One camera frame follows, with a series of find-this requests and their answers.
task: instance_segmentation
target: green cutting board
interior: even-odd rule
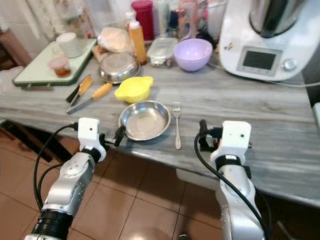
[[[91,48],[96,45],[95,38],[80,39],[80,45],[83,49],[83,54],[75,58],[69,58],[69,66],[71,74],[67,77],[57,77],[55,72],[49,68],[48,63],[59,57],[53,52],[53,48],[57,49],[57,43],[51,42],[35,59],[26,66],[15,79],[13,84],[17,87],[22,86],[68,86],[74,84],[88,61],[92,56]]]

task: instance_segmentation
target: knife with yellow handle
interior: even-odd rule
[[[66,111],[67,114],[73,114],[74,112],[83,109],[84,107],[88,106],[90,103],[94,102],[95,100],[101,98],[102,96],[106,95],[112,88],[112,83],[106,83],[102,87],[100,87],[89,99],[85,100],[84,102],[68,109]]]
[[[72,99],[72,101],[70,102],[70,108],[76,103],[76,100],[82,95],[84,94],[88,88],[90,87],[90,85],[92,84],[92,76],[88,75],[87,77],[85,77],[85,79],[80,83],[79,85],[79,90],[77,92],[77,94],[74,96],[74,98]]]

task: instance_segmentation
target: purple bowl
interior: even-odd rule
[[[176,63],[185,71],[194,72],[209,61],[213,47],[210,42],[193,38],[180,42],[173,51]]]

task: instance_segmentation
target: orange bottle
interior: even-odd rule
[[[145,40],[142,27],[138,21],[134,20],[129,23],[129,35],[133,44],[136,60],[140,65],[145,65],[147,63]]]

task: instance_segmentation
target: gray marble countertop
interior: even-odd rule
[[[90,60],[78,82],[87,74],[92,75],[94,83],[82,101],[103,84],[95,59]],[[213,177],[194,152],[199,121],[205,119],[209,128],[219,127],[225,120],[246,121],[252,126],[253,144],[246,153],[246,164],[251,168],[254,185],[271,195],[320,207],[320,138],[304,88],[243,79],[209,65],[187,73],[177,65],[153,68],[148,64],[142,67],[140,75],[154,79],[149,100],[161,102],[171,110],[173,101],[181,102],[182,149],[175,149],[172,119],[164,134],[153,140],[135,142],[125,137],[120,151]],[[295,78],[302,81],[301,75]],[[86,108],[68,115],[65,99],[75,87],[76,84],[57,86],[53,91],[8,87],[0,95],[0,118],[49,132],[80,117],[97,118],[101,131],[113,137],[118,118],[128,106],[116,100],[114,92],[118,86]],[[67,129],[61,134],[77,136]],[[209,153],[203,153],[203,157],[209,159]]]

